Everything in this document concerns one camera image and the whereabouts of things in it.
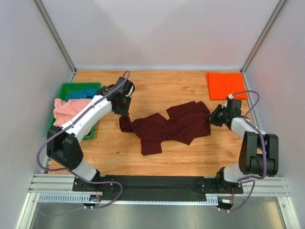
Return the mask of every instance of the white panel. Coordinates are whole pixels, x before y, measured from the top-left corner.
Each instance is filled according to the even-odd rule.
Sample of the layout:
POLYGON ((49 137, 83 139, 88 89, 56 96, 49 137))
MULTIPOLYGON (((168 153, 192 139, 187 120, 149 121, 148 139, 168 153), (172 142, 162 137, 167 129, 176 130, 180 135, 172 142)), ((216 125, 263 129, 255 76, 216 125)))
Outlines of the white panel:
POLYGON ((43 0, 79 69, 240 69, 278 0, 43 0))
POLYGON ((305 228, 305 1, 288 1, 246 72, 261 94, 256 113, 266 132, 280 140, 285 177, 301 228, 305 228))
POLYGON ((0 1, 0 228, 15 228, 71 72, 31 0, 0 1))

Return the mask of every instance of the towel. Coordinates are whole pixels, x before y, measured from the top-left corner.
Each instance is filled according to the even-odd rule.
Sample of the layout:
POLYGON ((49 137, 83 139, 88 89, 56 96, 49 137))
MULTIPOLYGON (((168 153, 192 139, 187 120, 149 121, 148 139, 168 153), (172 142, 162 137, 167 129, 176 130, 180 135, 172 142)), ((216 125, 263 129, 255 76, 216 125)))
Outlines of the towel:
POLYGON ((70 99, 69 101, 63 101, 61 99, 55 99, 54 101, 54 126, 62 126, 66 122, 74 118, 83 108, 85 108, 91 99, 70 99))
POLYGON ((69 94, 66 101, 69 99, 93 99, 99 89, 84 89, 81 91, 72 92, 69 94))
POLYGON ((195 101, 170 107, 169 119, 159 113, 131 122, 130 117, 120 117, 122 132, 134 132, 141 139, 142 155, 162 153, 161 142, 176 140, 189 145, 194 138, 211 134, 205 121, 210 111, 203 102, 195 101))
MULTIPOLYGON (((244 80, 241 73, 220 74, 207 73, 206 81, 210 100, 225 100, 229 94, 244 91, 244 80)), ((247 93, 234 96, 234 99, 247 99, 247 93)))

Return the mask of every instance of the wooden table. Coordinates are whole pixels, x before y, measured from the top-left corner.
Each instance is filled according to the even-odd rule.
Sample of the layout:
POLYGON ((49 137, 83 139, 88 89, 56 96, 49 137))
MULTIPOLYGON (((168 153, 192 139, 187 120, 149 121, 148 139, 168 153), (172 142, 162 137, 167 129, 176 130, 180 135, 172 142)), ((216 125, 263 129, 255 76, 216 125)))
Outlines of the wooden table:
MULTIPOLYGON (((78 71, 75 82, 101 82, 110 85, 124 71, 78 71)), ((212 112, 224 101, 210 101, 203 71, 132 71, 135 85, 129 109, 131 120, 190 101, 203 101, 212 112)), ((248 110, 243 101, 242 111, 248 110)), ((238 162, 242 140, 226 126, 211 126, 211 135, 193 140, 190 146, 177 141, 162 142, 163 153, 143 156, 140 139, 122 133, 119 116, 107 114, 97 124, 94 139, 83 140, 84 158, 101 174, 155 176, 215 176, 221 167, 238 162)), ((50 168, 61 165, 51 162, 50 168)))

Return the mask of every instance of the dark red fabric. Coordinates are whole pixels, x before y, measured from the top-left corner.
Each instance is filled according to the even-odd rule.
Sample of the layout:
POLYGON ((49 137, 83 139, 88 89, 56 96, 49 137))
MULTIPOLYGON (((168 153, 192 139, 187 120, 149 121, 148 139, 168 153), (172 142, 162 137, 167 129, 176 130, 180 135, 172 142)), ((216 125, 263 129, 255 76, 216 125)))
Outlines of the dark red fabric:
POLYGON ((142 154, 162 153, 161 142, 176 140, 189 145, 194 138, 211 134, 205 118, 210 114, 203 102, 195 101, 170 107, 169 119, 159 113, 131 122, 129 116, 120 117, 122 132, 134 132, 141 139, 142 154))

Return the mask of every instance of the green basket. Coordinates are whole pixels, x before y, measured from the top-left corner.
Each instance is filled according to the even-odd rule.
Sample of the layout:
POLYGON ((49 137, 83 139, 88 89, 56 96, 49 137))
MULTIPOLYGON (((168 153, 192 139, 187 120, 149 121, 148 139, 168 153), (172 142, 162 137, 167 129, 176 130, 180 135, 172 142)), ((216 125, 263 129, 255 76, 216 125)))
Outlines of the green basket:
MULTIPOLYGON (((59 91, 58 98, 66 101, 66 99, 72 92, 81 91, 81 90, 89 89, 89 88, 100 89, 101 86, 102 85, 99 82, 96 82, 96 83, 63 83, 61 85, 61 90, 59 91)), ((51 128, 51 126, 53 125, 54 122, 55 122, 55 118, 53 115, 52 119, 50 121, 49 129, 51 128)), ((91 131, 89 132, 88 135, 86 135, 84 137, 84 139, 85 140, 93 139, 94 131, 95 131, 95 125, 91 128, 91 131)))

